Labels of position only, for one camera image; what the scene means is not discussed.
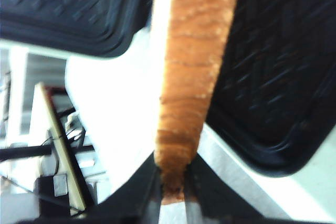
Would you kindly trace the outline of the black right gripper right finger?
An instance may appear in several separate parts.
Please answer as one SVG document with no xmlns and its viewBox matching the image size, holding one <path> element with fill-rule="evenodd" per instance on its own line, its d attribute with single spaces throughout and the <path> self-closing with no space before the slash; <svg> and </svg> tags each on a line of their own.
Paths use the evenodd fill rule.
<svg viewBox="0 0 336 224">
<path fill-rule="evenodd" d="M 187 223 L 331 223 L 291 217 L 237 163 L 217 169 L 197 154 L 185 175 Z"/>
</svg>

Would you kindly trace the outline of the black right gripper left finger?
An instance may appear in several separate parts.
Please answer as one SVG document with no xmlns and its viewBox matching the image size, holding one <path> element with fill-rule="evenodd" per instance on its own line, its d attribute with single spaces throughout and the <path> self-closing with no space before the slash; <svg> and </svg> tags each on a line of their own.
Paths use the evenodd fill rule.
<svg viewBox="0 0 336 224">
<path fill-rule="evenodd" d="M 159 223 L 160 208 L 160 172 L 150 154 L 126 183 L 80 216 L 39 217 L 19 223 Z"/>
</svg>

